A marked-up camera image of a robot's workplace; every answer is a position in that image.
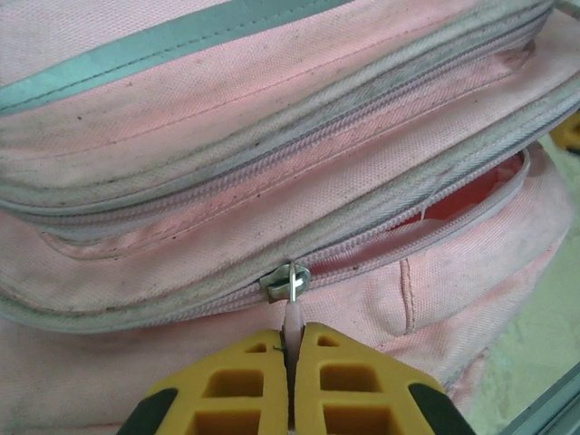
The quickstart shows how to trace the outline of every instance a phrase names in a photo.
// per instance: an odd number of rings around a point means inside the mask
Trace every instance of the zipper pull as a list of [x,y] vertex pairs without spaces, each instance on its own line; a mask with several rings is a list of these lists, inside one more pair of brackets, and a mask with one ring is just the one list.
[[[260,287],[266,292],[270,304],[291,299],[291,265],[282,265],[259,279]],[[295,264],[295,280],[295,295],[298,297],[308,289],[312,274],[306,267]]]

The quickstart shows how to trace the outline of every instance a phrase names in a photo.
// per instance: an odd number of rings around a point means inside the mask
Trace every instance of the stitching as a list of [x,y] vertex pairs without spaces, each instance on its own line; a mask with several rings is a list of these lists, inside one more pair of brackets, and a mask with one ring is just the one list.
[[[208,112],[213,111],[215,109],[218,109],[220,107],[226,106],[226,105],[230,104],[231,102],[239,102],[239,101],[241,101],[241,100],[243,100],[243,99],[245,99],[245,98],[247,98],[247,97],[249,97],[251,95],[258,95],[260,92],[264,92],[264,91],[267,91],[269,89],[275,88],[276,86],[279,86],[279,85],[281,85],[283,83],[290,82],[293,79],[296,79],[298,77],[302,77],[304,75],[307,75],[308,73],[310,73],[312,71],[315,71],[315,70],[317,70],[317,69],[319,69],[321,67],[324,67],[326,65],[329,65],[331,63],[334,63],[334,62],[337,62],[337,61],[342,61],[342,60],[344,60],[344,59],[346,59],[346,58],[348,58],[350,56],[354,56],[354,55],[356,55],[356,54],[358,54],[358,53],[360,53],[360,52],[362,52],[364,50],[368,50],[368,49],[373,48],[373,47],[375,47],[375,46],[377,46],[379,44],[384,44],[384,43],[386,43],[386,42],[388,42],[388,41],[390,41],[392,39],[398,38],[398,37],[400,37],[400,36],[402,36],[404,34],[407,34],[409,32],[417,32],[417,31],[423,30],[423,29],[425,29],[427,27],[431,27],[433,25],[443,23],[446,20],[447,20],[447,18],[441,18],[440,20],[437,20],[437,21],[435,21],[433,23],[428,23],[428,24],[422,25],[420,27],[415,27],[415,28],[412,28],[410,30],[405,30],[404,32],[401,32],[399,34],[394,34],[393,36],[390,36],[390,37],[385,38],[385,39],[381,39],[377,43],[373,43],[373,44],[369,45],[368,47],[364,47],[364,48],[362,48],[360,50],[355,50],[355,51],[353,51],[351,53],[348,53],[348,54],[346,54],[346,55],[344,55],[342,57],[338,57],[336,59],[332,59],[330,62],[321,63],[319,65],[316,65],[314,68],[310,68],[310,69],[308,69],[306,71],[300,72],[300,73],[295,74],[295,75],[293,75],[291,77],[287,77],[287,78],[285,78],[285,79],[283,79],[283,80],[281,80],[279,82],[274,82],[274,83],[270,84],[269,86],[266,86],[264,88],[261,88],[260,90],[258,90],[256,92],[251,92],[251,93],[247,93],[247,94],[241,95],[241,96],[239,96],[239,97],[237,97],[237,98],[235,98],[233,100],[228,100],[228,101],[225,101],[225,102],[223,102],[221,104],[217,104],[217,105],[215,105],[213,107],[210,107],[208,109],[205,109],[204,111],[198,111],[198,112],[195,112],[195,113],[190,114],[189,116],[185,116],[183,118],[180,118],[178,120],[166,122],[165,124],[162,124],[160,126],[157,126],[155,128],[149,129],[149,130],[142,131],[142,132],[137,133],[137,134],[134,134],[132,136],[127,136],[125,138],[120,138],[118,140],[110,141],[110,142],[107,142],[107,143],[103,143],[102,145],[97,145],[95,147],[87,148],[87,149],[84,149],[84,150],[77,150],[77,151],[65,152],[65,153],[62,153],[62,154],[53,154],[51,156],[32,157],[30,159],[24,159],[24,161],[37,161],[37,160],[47,160],[47,159],[58,159],[60,157],[67,157],[67,156],[72,156],[72,155],[75,155],[75,154],[82,154],[82,153],[88,152],[88,151],[98,150],[100,148],[105,148],[105,147],[108,147],[110,145],[116,145],[116,144],[122,143],[122,142],[124,142],[126,140],[131,140],[131,139],[138,138],[140,136],[143,136],[145,134],[151,133],[153,131],[157,131],[157,130],[164,129],[164,128],[170,126],[170,125],[178,124],[180,122],[190,120],[191,118],[194,118],[194,117],[196,117],[198,115],[201,115],[201,114],[204,114],[204,113],[208,113]],[[130,175],[126,176],[126,177],[123,177],[122,179],[128,179],[130,177],[133,177],[134,175],[135,174],[130,174]],[[98,186],[98,185],[101,185],[101,184],[105,184],[105,182],[103,181],[103,182],[100,182],[100,183],[92,183],[91,185],[84,185],[84,186],[85,187],[86,186]]]
[[[463,96],[465,96],[465,95],[467,95],[469,93],[478,91],[478,90],[480,90],[480,89],[482,89],[482,88],[484,88],[486,86],[489,86],[490,84],[492,84],[494,82],[499,82],[501,80],[504,80],[507,77],[513,75],[514,73],[515,72],[508,72],[507,74],[502,74],[499,77],[494,78],[490,82],[483,82],[483,83],[481,83],[479,85],[472,86],[472,87],[464,90],[463,92],[461,92],[458,95],[453,95],[453,96],[451,96],[449,99],[447,99],[445,101],[440,101],[440,105],[436,106],[436,108],[437,107],[440,107],[441,105],[446,104],[448,102],[456,101],[457,99],[462,98]],[[454,82],[454,85],[457,86],[458,82],[467,82],[468,80],[469,80],[469,77],[466,77],[466,78],[461,79],[459,81],[455,81]],[[421,100],[425,100],[425,99],[427,99],[429,97],[430,96],[427,95],[427,94],[426,95],[421,95],[421,96],[413,99],[412,101],[409,101],[409,105],[410,104],[413,104],[415,102],[419,102]],[[424,111],[421,111],[421,112],[419,112],[419,113],[411,116],[408,120],[404,120],[404,121],[402,121],[401,123],[399,123],[397,125],[393,125],[391,127],[388,127],[385,131],[381,131],[380,133],[377,133],[377,134],[384,134],[387,131],[392,131],[393,129],[396,129],[396,128],[398,128],[399,126],[401,126],[403,124],[406,124],[406,123],[408,123],[410,121],[417,120],[419,117],[425,115],[426,113],[428,113],[428,112],[430,112],[432,110],[433,110],[433,108],[428,108],[428,109],[426,109]],[[375,121],[377,118],[384,118],[385,116],[389,115],[391,112],[392,112],[392,109],[390,111],[385,111],[385,112],[382,112],[381,114],[377,114],[375,116],[372,116],[371,118],[369,118],[368,120],[366,120],[363,124],[369,124],[369,123]],[[362,128],[362,124],[357,125],[354,128],[355,129],[356,128]],[[336,138],[339,138],[339,137],[343,136],[344,134],[348,134],[350,131],[352,131],[352,129],[348,129],[346,131],[343,131],[343,132],[337,134],[334,138],[335,139]],[[338,159],[344,153],[347,153],[347,152],[350,152],[350,151],[352,151],[352,150],[346,150],[344,152],[335,154],[335,155],[329,157],[328,159],[323,159],[322,161],[317,162],[314,165],[312,165],[311,167],[305,169],[304,172],[313,170],[313,169],[319,167],[322,164],[327,164],[328,162],[330,162],[332,160]],[[268,191],[270,189],[273,189],[273,188],[275,188],[275,187],[283,184],[284,182],[288,181],[291,178],[291,175],[285,175],[285,176],[282,175],[278,179],[273,180],[270,183],[268,189],[267,190],[262,190],[261,193],[264,193],[264,192],[266,192],[266,191]],[[199,221],[198,223],[189,224],[189,225],[188,224],[182,224],[182,225],[177,224],[176,226],[168,227],[168,228],[165,228],[163,230],[157,231],[156,233],[148,236],[147,238],[141,239],[139,241],[132,242],[132,243],[128,244],[127,246],[121,246],[121,247],[118,247],[117,246],[115,248],[108,248],[108,249],[105,249],[105,250],[98,250],[97,252],[98,252],[99,255],[110,255],[110,256],[111,255],[114,255],[115,253],[117,253],[118,255],[115,255],[114,256],[115,258],[124,258],[124,257],[130,256],[130,255],[133,254],[133,251],[131,251],[131,250],[135,246],[138,246],[138,249],[146,248],[149,245],[149,242],[156,241],[156,239],[158,239],[157,241],[160,241],[163,238],[165,238],[165,236],[167,234],[171,234],[171,235],[187,234],[188,232],[193,231],[195,228],[199,227],[199,225],[202,225],[202,224],[206,223],[210,218],[215,218],[218,215],[222,215],[223,213],[226,213],[226,212],[230,211],[232,208],[240,207],[243,204],[246,204],[247,201],[250,200],[253,197],[254,197],[253,194],[247,194],[244,198],[240,198],[237,202],[233,202],[232,201],[232,202],[229,202],[228,204],[224,205],[222,208],[214,208],[212,210],[209,210],[208,211],[208,218],[203,219],[202,221]],[[50,237],[50,239],[53,241],[53,243],[50,244],[50,245],[53,245],[53,249],[57,250],[58,252],[61,252],[62,254],[65,254],[66,256],[71,256],[70,249],[69,249],[69,246],[68,245],[64,244],[58,237],[53,237],[53,236],[50,236],[48,234],[47,234],[47,236]],[[72,256],[72,257],[73,258],[76,258],[76,259],[86,259],[86,260],[91,260],[91,261],[109,260],[109,259],[111,259],[110,257],[106,257],[106,258],[95,258],[94,256],[89,256],[88,258],[87,257],[84,257],[84,256]]]
[[409,262],[409,258],[405,258],[403,260],[406,267],[406,274],[407,274],[407,293],[409,294],[410,299],[410,312],[411,312],[411,321],[409,323],[409,333],[415,332],[415,326],[417,324],[417,310],[415,309],[415,293],[413,292],[413,285],[411,281],[411,263]]
[[99,72],[98,74],[94,74],[93,76],[87,77],[87,78],[82,79],[82,80],[79,80],[78,82],[69,83],[66,86],[63,86],[63,87],[61,87],[59,89],[54,89],[52,91],[43,93],[41,95],[37,95],[35,97],[29,98],[28,100],[16,102],[16,103],[11,104],[9,106],[1,107],[0,108],[0,111],[4,111],[6,109],[13,109],[14,107],[18,107],[18,106],[20,106],[22,104],[26,104],[28,102],[33,102],[35,100],[40,100],[43,97],[46,97],[48,95],[52,95],[53,93],[60,92],[60,91],[64,91],[66,89],[72,88],[73,86],[76,86],[77,84],[81,84],[81,83],[84,83],[84,82],[88,82],[88,81],[90,81],[92,79],[96,79],[96,78],[101,77],[101,76],[103,76],[105,74],[118,71],[118,70],[120,70],[122,68],[125,68],[127,66],[131,66],[131,65],[133,65],[135,63],[139,63],[139,62],[144,61],[144,60],[147,60],[147,59],[149,59],[151,57],[155,57],[155,56],[158,56],[158,55],[164,54],[164,53],[171,53],[174,50],[177,50],[179,48],[185,47],[186,45],[195,44],[195,43],[198,43],[200,41],[204,41],[204,40],[206,40],[208,38],[212,38],[212,37],[215,37],[215,36],[220,36],[222,34],[227,34],[227,33],[236,31],[238,29],[242,29],[242,28],[247,27],[247,26],[249,26],[251,24],[259,24],[261,22],[267,21],[267,20],[272,19],[272,18],[281,17],[283,15],[287,15],[287,14],[291,14],[291,13],[296,12],[296,11],[304,10],[304,9],[307,9],[307,8],[309,8],[311,6],[314,6],[314,5],[320,5],[322,3],[328,3],[330,1],[331,0],[315,0],[314,2],[310,3],[309,5],[299,6],[299,7],[296,7],[294,9],[288,9],[288,10],[286,10],[284,12],[281,12],[281,13],[278,13],[278,14],[269,15],[269,16],[265,16],[263,18],[260,18],[259,20],[252,20],[249,23],[242,23],[242,24],[236,25],[234,27],[229,27],[228,29],[224,29],[224,30],[219,31],[219,32],[214,32],[213,34],[205,34],[203,36],[200,36],[199,38],[191,39],[189,41],[186,41],[185,43],[180,43],[180,44],[175,45],[173,47],[166,48],[166,49],[163,49],[163,50],[159,50],[159,51],[157,51],[155,53],[148,54],[147,56],[140,57],[139,59],[135,59],[135,60],[130,61],[128,63],[124,63],[123,65],[118,65],[118,66],[116,66],[114,68],[111,68],[110,70],[107,70],[107,71],[104,71],[104,72]]

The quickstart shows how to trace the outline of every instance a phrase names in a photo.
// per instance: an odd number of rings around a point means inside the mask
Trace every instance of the pink backpack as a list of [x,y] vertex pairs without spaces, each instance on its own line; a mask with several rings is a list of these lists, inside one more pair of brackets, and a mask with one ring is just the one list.
[[112,435],[307,321],[466,411],[570,225],[550,0],[0,0],[0,433]]

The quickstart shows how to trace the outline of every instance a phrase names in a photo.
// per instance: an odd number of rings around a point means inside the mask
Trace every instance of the seam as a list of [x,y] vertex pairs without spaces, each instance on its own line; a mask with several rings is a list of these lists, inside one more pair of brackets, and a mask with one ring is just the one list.
[[69,83],[66,86],[63,86],[63,87],[58,88],[58,89],[54,89],[54,90],[49,91],[49,92],[45,92],[45,93],[43,93],[41,95],[37,95],[35,97],[29,98],[28,100],[24,100],[24,101],[16,102],[16,103],[11,104],[11,105],[8,105],[8,106],[0,107],[0,111],[4,111],[6,109],[13,109],[14,107],[18,107],[18,106],[20,106],[22,104],[26,104],[28,102],[33,102],[33,101],[36,101],[36,100],[40,100],[41,98],[46,97],[48,95],[52,95],[52,94],[54,94],[56,92],[64,91],[66,89],[72,88],[73,86],[76,86],[77,84],[81,84],[81,83],[84,83],[84,82],[88,82],[89,80],[96,79],[96,78],[101,77],[101,76],[103,76],[105,74],[118,71],[118,70],[120,70],[122,68],[125,68],[127,66],[131,66],[131,65],[133,65],[135,63],[138,63],[138,62],[141,62],[141,61],[144,61],[144,60],[147,60],[147,59],[149,59],[151,57],[155,57],[155,56],[158,56],[158,55],[164,54],[164,53],[171,53],[171,52],[173,52],[173,51],[175,51],[175,50],[177,50],[179,48],[185,47],[186,45],[195,44],[195,43],[198,43],[200,41],[204,41],[204,40],[206,40],[208,38],[212,38],[212,37],[215,37],[215,36],[220,36],[222,34],[228,34],[230,32],[236,31],[238,29],[242,29],[244,27],[247,27],[247,26],[249,26],[251,24],[258,24],[258,23],[261,23],[261,22],[270,20],[272,18],[277,18],[277,17],[283,16],[283,15],[291,14],[291,13],[296,12],[296,11],[300,11],[300,10],[307,9],[307,8],[312,7],[314,5],[320,5],[320,4],[323,4],[323,3],[328,3],[329,1],[330,0],[315,0],[314,2],[310,3],[309,5],[304,5],[304,6],[295,7],[293,9],[288,9],[288,10],[285,10],[284,12],[281,12],[281,13],[277,13],[277,14],[272,14],[272,15],[269,15],[269,16],[265,16],[263,18],[260,18],[259,20],[252,20],[250,22],[242,23],[242,24],[236,25],[234,27],[228,27],[227,29],[224,29],[224,30],[219,31],[219,32],[214,32],[212,34],[205,34],[205,35],[200,36],[198,38],[195,38],[195,39],[191,39],[189,41],[186,41],[185,43],[180,43],[178,45],[174,45],[173,47],[166,48],[166,49],[163,49],[163,50],[159,50],[159,51],[157,51],[155,53],[151,53],[151,54],[148,54],[146,56],[142,56],[139,59],[135,59],[133,61],[124,63],[122,65],[118,65],[118,66],[116,66],[114,68],[110,68],[110,70],[103,71],[103,72],[99,72],[98,74],[94,74],[91,77],[87,77],[87,78],[82,79],[82,80],[79,80],[77,82]]
[[[471,88],[468,88],[467,90],[464,90],[463,92],[459,93],[458,95],[453,95],[451,96],[449,99],[445,100],[445,101],[441,101],[440,104],[447,104],[449,102],[452,101],[456,101],[459,98],[462,98],[463,96],[465,96],[466,94],[478,91],[479,89],[482,89],[486,86],[489,86],[490,84],[494,83],[494,82],[499,82],[501,80],[504,80],[505,78],[513,75],[515,72],[509,72],[507,74],[502,74],[499,77],[494,78],[492,81],[490,82],[484,82],[482,84],[479,84],[477,86],[473,86]],[[469,80],[469,77],[461,79],[460,81],[456,81],[453,84],[457,85],[458,82],[467,82]],[[417,97],[415,99],[413,99],[412,101],[409,101],[408,105],[411,105],[413,103],[416,102],[420,102],[421,100],[425,100],[428,99],[430,96],[429,95],[421,95],[420,97]],[[405,124],[407,122],[413,121],[418,119],[420,116],[423,116],[424,114],[426,114],[427,112],[432,111],[433,108],[428,108],[425,111],[421,111],[419,113],[417,113],[416,115],[411,116],[409,119],[402,121],[401,123],[398,123],[397,125],[393,125],[391,127],[388,127],[385,131],[380,131],[377,134],[384,134],[387,131],[391,131],[393,129],[396,129],[397,127],[399,127],[402,124]],[[377,118],[384,118],[385,116],[389,115],[392,112],[392,109],[389,111],[385,111],[385,112],[381,112],[380,114],[375,114],[375,116],[372,116],[371,118],[369,118],[368,120],[365,120],[365,122],[363,124],[369,124],[371,122],[374,122]],[[362,124],[358,124],[356,127],[354,128],[363,128]],[[350,131],[352,131],[352,129],[348,129],[346,131],[343,131],[339,134],[337,134],[336,136],[334,136],[333,138],[336,140],[336,138],[340,138],[341,136],[343,136],[344,134],[348,134]],[[329,162],[331,162],[332,160],[336,160],[339,159],[340,157],[342,157],[343,154],[348,153],[348,152],[352,152],[353,150],[346,150],[344,152],[335,154],[327,159],[323,159],[315,164],[313,164],[311,167],[304,169],[304,172],[310,171],[310,170],[314,170],[316,168],[318,168],[320,165],[323,164],[328,164]],[[280,186],[281,184],[287,182],[290,178],[295,177],[297,174],[293,173],[293,174],[286,174],[286,175],[281,175],[278,179],[274,179],[270,182],[268,188],[261,190],[260,193],[264,194],[265,192],[274,189],[278,186]],[[150,236],[148,236],[145,239],[141,239],[139,241],[135,241],[132,242],[130,244],[128,244],[127,246],[116,246],[116,247],[112,247],[112,248],[108,248],[106,250],[98,250],[98,253],[101,255],[107,255],[109,254],[110,256],[113,256],[115,253],[117,253],[118,255],[114,256],[115,258],[124,258],[126,256],[130,256],[133,254],[133,251],[131,251],[135,246],[137,246],[138,248],[146,248],[147,245],[149,244],[149,242],[151,241],[160,241],[162,240],[167,234],[171,234],[171,235],[177,235],[177,234],[187,234],[190,231],[193,231],[195,228],[199,227],[200,225],[206,223],[208,220],[213,219],[217,216],[222,215],[223,213],[226,213],[228,211],[230,211],[232,208],[236,208],[236,207],[241,207],[242,205],[246,204],[250,199],[252,199],[255,196],[255,192],[250,193],[248,195],[246,195],[244,198],[240,198],[237,202],[229,202],[226,205],[222,206],[221,208],[214,208],[208,211],[208,217],[196,222],[196,223],[182,223],[182,224],[177,224],[176,226],[172,226],[172,227],[168,227],[165,229],[162,229],[154,234],[151,234]],[[94,256],[89,256],[84,257],[84,256],[75,256],[75,255],[71,255],[71,253],[67,253],[67,251],[69,251],[69,247],[67,244],[63,243],[60,241],[59,237],[53,237],[50,235],[47,235],[52,241],[53,243],[50,243],[50,245],[53,247],[53,249],[55,249],[56,251],[60,252],[61,254],[64,254],[66,256],[75,258],[75,259],[82,259],[82,260],[89,260],[89,261],[94,261],[97,259],[100,260],[108,260],[111,257],[107,257],[107,258],[95,258]]]
[[[291,76],[291,77],[287,77],[287,78],[285,78],[285,79],[283,79],[283,80],[281,80],[281,81],[279,81],[279,82],[274,82],[274,83],[270,84],[269,86],[266,86],[266,87],[264,87],[264,88],[261,88],[259,91],[256,91],[256,92],[251,92],[251,93],[246,93],[246,94],[244,94],[244,95],[240,95],[239,97],[237,97],[237,98],[235,98],[235,99],[228,100],[228,101],[224,101],[223,103],[221,103],[221,104],[217,104],[217,105],[215,105],[215,106],[213,106],[213,107],[210,107],[210,108],[208,108],[208,109],[205,109],[204,111],[197,111],[197,112],[195,112],[195,113],[192,113],[192,114],[190,114],[190,115],[188,115],[188,116],[186,116],[186,117],[180,118],[180,119],[178,119],[178,120],[174,120],[174,121],[166,122],[165,124],[162,124],[162,125],[160,125],[160,126],[157,126],[157,127],[155,127],[155,128],[149,129],[149,130],[142,131],[141,133],[137,133],[137,134],[134,134],[134,135],[132,135],[132,136],[127,136],[127,137],[124,137],[124,138],[120,138],[120,139],[118,139],[118,140],[114,140],[114,141],[106,142],[106,143],[103,143],[103,144],[101,144],[101,145],[97,145],[97,146],[95,146],[95,147],[87,148],[87,149],[84,149],[84,150],[77,150],[77,151],[65,152],[65,153],[62,153],[62,154],[53,154],[53,155],[51,155],[51,156],[32,157],[32,158],[30,158],[30,159],[21,159],[21,160],[23,160],[23,161],[37,161],[37,160],[50,160],[50,159],[58,159],[58,158],[60,158],[60,157],[67,157],[67,156],[72,156],[72,155],[76,155],[76,154],[82,154],[82,153],[84,153],[84,152],[95,151],[95,150],[98,150],[98,149],[101,149],[101,148],[105,148],[105,147],[108,147],[108,146],[111,146],[111,145],[117,145],[117,144],[119,144],[119,143],[123,143],[123,142],[124,142],[124,141],[126,141],[126,140],[132,140],[132,139],[136,139],[136,138],[138,138],[138,137],[140,137],[140,136],[143,136],[143,135],[146,135],[146,134],[152,133],[153,131],[158,131],[158,130],[161,130],[161,129],[167,128],[167,127],[169,127],[169,126],[171,126],[171,125],[174,125],[174,124],[179,124],[180,122],[183,122],[183,121],[188,121],[188,120],[190,120],[191,118],[194,118],[194,117],[196,117],[196,116],[199,116],[199,115],[202,115],[202,114],[205,114],[205,113],[209,113],[209,112],[211,112],[211,111],[214,111],[215,109],[219,109],[219,108],[221,108],[221,107],[224,107],[224,106],[226,106],[226,105],[228,105],[228,104],[230,104],[230,103],[232,103],[232,102],[239,102],[239,101],[241,101],[241,100],[243,100],[243,99],[245,99],[245,98],[247,98],[247,97],[254,96],[254,95],[258,95],[260,92],[264,92],[264,91],[270,90],[270,89],[272,89],[272,88],[275,88],[276,86],[280,86],[280,85],[281,85],[281,84],[283,84],[283,83],[287,83],[287,82],[290,82],[290,81],[292,81],[292,80],[294,80],[294,79],[296,79],[296,78],[299,78],[299,77],[305,76],[305,75],[309,74],[310,72],[312,72],[312,71],[315,71],[315,70],[317,70],[317,69],[319,69],[319,68],[322,68],[322,67],[324,67],[324,66],[327,66],[327,65],[329,65],[329,64],[331,64],[331,63],[335,63],[335,62],[338,62],[338,61],[342,61],[342,60],[344,60],[344,59],[346,59],[346,58],[348,58],[348,57],[351,57],[351,56],[354,56],[354,55],[356,55],[356,54],[358,54],[358,53],[360,53],[360,52],[363,52],[364,50],[368,50],[368,49],[370,49],[370,48],[373,48],[373,47],[375,47],[375,46],[377,46],[377,45],[379,45],[379,44],[384,44],[384,43],[386,43],[386,42],[388,42],[388,41],[390,41],[390,40],[392,40],[392,39],[398,38],[398,37],[400,37],[400,36],[402,36],[402,35],[404,35],[404,34],[408,34],[409,32],[417,32],[417,31],[419,31],[419,30],[423,30],[423,29],[425,29],[425,28],[427,28],[427,27],[431,27],[431,26],[433,26],[433,25],[437,25],[437,24],[443,23],[443,22],[445,22],[447,19],[448,19],[448,17],[446,17],[446,18],[441,18],[440,20],[438,20],[438,21],[436,21],[436,22],[433,22],[433,23],[428,23],[428,24],[422,25],[422,26],[420,26],[420,27],[414,27],[414,28],[412,28],[412,29],[410,29],[410,30],[405,30],[404,32],[401,32],[401,33],[399,33],[399,34],[394,34],[393,36],[390,36],[390,37],[388,37],[388,38],[385,38],[385,39],[381,39],[380,41],[378,41],[378,42],[376,42],[376,43],[373,43],[373,44],[371,44],[371,45],[368,45],[368,46],[366,46],[366,47],[364,47],[364,48],[362,48],[362,49],[360,49],[360,50],[355,50],[355,51],[353,51],[353,52],[351,52],[351,53],[348,53],[348,54],[346,54],[346,55],[344,55],[344,56],[338,57],[338,58],[336,58],[336,59],[332,59],[330,62],[326,62],[326,63],[320,63],[320,64],[316,65],[316,66],[315,66],[315,67],[313,67],[313,68],[310,68],[310,69],[308,69],[308,70],[305,70],[305,71],[303,71],[303,72],[300,72],[300,73],[298,73],[298,74],[295,74],[295,75],[293,75],[293,76]],[[19,102],[18,104],[24,104],[24,103],[26,103],[26,102],[28,102],[28,101],[21,101],[21,102]],[[10,109],[10,107],[6,107],[6,108],[0,108],[0,111],[1,111],[1,110],[4,110],[4,109]],[[186,156],[184,156],[184,157],[189,157],[189,156],[192,156],[192,155],[193,155],[193,154],[187,154],[187,155],[186,155]],[[135,175],[137,175],[137,174],[130,174],[129,176],[123,177],[123,178],[121,178],[121,179],[128,179],[128,178],[130,178],[130,177],[134,177],[134,176],[135,176]],[[98,186],[98,185],[102,185],[102,184],[107,184],[107,183],[106,183],[106,182],[101,182],[101,183],[92,183],[91,185],[85,185],[85,187],[86,187],[86,186]]]
[[401,267],[401,293],[405,305],[405,334],[412,334],[415,331],[415,298],[411,291],[411,265],[409,258],[399,262]]

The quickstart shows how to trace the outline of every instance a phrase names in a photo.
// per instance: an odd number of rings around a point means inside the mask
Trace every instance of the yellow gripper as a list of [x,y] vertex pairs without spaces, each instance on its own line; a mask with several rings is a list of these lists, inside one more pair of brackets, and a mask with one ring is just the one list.
[[301,324],[294,265],[289,280],[282,333],[255,333],[159,382],[117,435],[474,435],[428,374]]

